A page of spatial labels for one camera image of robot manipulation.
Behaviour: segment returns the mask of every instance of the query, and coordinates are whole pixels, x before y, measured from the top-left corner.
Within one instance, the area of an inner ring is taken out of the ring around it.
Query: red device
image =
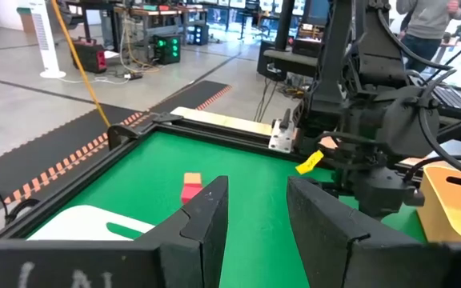
[[[104,73],[106,72],[106,58],[104,57],[104,47],[97,44],[95,39],[78,38],[73,42],[74,48],[79,56],[79,61],[83,66],[83,69],[87,72],[92,73]]]
[[[200,173],[185,173],[181,193],[182,204],[188,203],[202,188],[202,175]]]

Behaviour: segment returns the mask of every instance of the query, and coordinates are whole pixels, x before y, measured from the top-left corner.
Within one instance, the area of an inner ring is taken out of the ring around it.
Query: orange box
[[[199,184],[202,185],[202,175],[200,173],[185,173],[184,184]]]
[[[461,242],[461,172],[425,166],[421,181],[425,197],[417,212],[429,242]]]

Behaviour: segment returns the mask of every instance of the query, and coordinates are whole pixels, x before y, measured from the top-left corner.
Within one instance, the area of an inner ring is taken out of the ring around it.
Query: gray shirt
[[[449,0],[398,0],[396,10],[406,14],[413,10],[407,34],[424,39],[441,39],[452,19],[461,20],[461,2],[456,13],[447,12]]]

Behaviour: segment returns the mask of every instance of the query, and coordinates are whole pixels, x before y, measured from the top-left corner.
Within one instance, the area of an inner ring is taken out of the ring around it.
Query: table leg
[[[241,17],[241,35],[239,36],[239,39],[238,40],[242,40],[243,39],[243,30],[245,29],[245,19],[247,19],[247,16],[246,15],[243,15]]]
[[[111,20],[111,37],[113,37],[113,51],[118,53],[118,31],[117,31],[117,15],[115,11],[108,10],[107,13],[110,15]]]
[[[189,12],[182,12],[182,41],[183,46],[186,45],[188,38],[188,19],[190,19]]]
[[[90,27],[88,26],[88,17],[86,16],[85,6],[81,6],[81,13],[83,14],[83,28],[85,29],[85,38],[87,41],[90,41]]]
[[[143,49],[145,50],[145,59],[149,59],[150,51],[149,51],[149,33],[147,30],[149,29],[149,17],[143,16]]]

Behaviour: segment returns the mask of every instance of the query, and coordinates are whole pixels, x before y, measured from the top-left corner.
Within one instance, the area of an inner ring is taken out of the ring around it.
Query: computer monitor
[[[328,0],[306,0],[303,8],[302,23],[325,26],[330,3]]]

